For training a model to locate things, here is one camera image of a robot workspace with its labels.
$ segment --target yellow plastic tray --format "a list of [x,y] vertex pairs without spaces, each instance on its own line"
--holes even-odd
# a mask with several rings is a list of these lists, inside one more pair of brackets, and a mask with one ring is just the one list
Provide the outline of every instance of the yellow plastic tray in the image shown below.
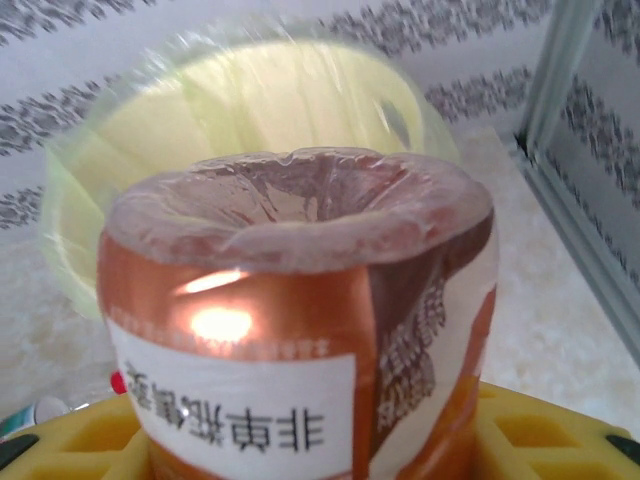
[[[127,395],[13,438],[25,434],[39,441],[0,470],[0,480],[153,479]],[[627,431],[493,385],[481,386],[476,434],[477,480],[640,479],[640,445]],[[611,436],[626,445],[614,447]]]

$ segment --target marble surface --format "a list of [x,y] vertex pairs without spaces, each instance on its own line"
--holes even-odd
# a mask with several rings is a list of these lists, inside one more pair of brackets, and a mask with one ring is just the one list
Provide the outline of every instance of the marble surface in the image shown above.
[[[513,160],[492,130],[460,143],[465,168],[494,196],[501,244],[483,379],[640,438],[640,371]],[[35,241],[0,248],[0,262],[2,417],[49,385],[81,387],[81,368],[113,353],[104,326],[57,291]]]

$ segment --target red dot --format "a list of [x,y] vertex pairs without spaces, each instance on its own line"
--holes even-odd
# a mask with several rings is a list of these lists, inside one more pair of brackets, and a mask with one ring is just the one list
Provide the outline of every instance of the red dot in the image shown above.
[[120,372],[113,372],[113,375],[111,375],[111,388],[113,388],[113,391],[118,395],[127,392],[127,386],[124,384],[124,380],[122,379]]

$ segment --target plastic bag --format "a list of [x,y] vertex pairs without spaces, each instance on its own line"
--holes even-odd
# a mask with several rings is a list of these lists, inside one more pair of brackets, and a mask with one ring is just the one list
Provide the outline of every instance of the plastic bag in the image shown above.
[[[254,153],[130,188],[98,292],[129,380],[187,399],[167,421],[132,397],[156,476],[469,478],[497,261],[486,189],[415,154]],[[175,428],[204,400],[213,447]]]
[[118,193],[220,155],[314,146],[458,158],[402,72],[315,23],[255,17],[187,32],[46,146],[42,249],[75,308],[98,319],[96,245]]

